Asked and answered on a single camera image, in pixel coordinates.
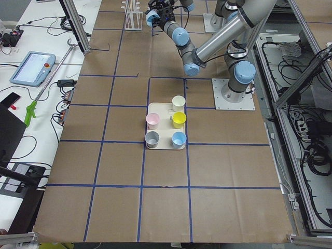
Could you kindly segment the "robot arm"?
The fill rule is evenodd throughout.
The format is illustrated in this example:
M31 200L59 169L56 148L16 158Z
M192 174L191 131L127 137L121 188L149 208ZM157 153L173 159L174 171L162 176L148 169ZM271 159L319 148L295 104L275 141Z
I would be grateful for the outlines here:
M238 14L237 1L217 1L215 12L205 14L204 28L209 34L238 34L243 30L241 16Z
M275 1L217 1L213 20L216 32L201 46L196 47L187 30L175 20L175 1L149 1L145 12L150 27L160 27L175 43L187 76L196 76L201 68L223 54L230 78L223 86L223 99L240 103L246 89L254 80L256 69L246 60L258 34L271 14Z

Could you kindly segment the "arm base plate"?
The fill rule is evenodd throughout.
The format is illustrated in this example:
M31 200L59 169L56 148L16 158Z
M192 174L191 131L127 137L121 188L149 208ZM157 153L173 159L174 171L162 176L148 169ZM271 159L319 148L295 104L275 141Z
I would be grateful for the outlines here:
M229 79L212 79L214 102L216 110L239 110L255 111L253 94L250 87L242 93L230 90Z
M213 34L219 31L228 21L231 15L224 17L219 17L214 13L204 13L203 21L204 21L204 29L205 33Z

